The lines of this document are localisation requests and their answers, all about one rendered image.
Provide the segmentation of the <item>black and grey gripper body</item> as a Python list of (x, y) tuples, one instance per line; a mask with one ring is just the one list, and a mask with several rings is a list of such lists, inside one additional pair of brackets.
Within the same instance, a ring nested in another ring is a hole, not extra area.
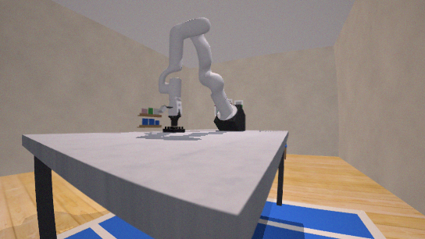
[(177, 116), (178, 112), (182, 115), (182, 106), (180, 101), (170, 101), (169, 106), (172, 107), (168, 109), (169, 116)]

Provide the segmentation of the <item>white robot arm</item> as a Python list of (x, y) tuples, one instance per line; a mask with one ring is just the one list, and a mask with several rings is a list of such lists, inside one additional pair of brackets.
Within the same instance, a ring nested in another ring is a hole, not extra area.
[(190, 38), (195, 45), (199, 62), (198, 77), (202, 85), (211, 90), (211, 98), (218, 108), (217, 116), (220, 120), (229, 120), (237, 113), (237, 108), (231, 105), (223, 90), (223, 78), (212, 73), (212, 54), (209, 43), (203, 34), (210, 30), (211, 23), (206, 18), (197, 18), (179, 23), (170, 30), (170, 58), (169, 66), (159, 77), (159, 92), (169, 94), (169, 101), (181, 101), (181, 79), (170, 78), (166, 83), (166, 76), (182, 70), (184, 39)]

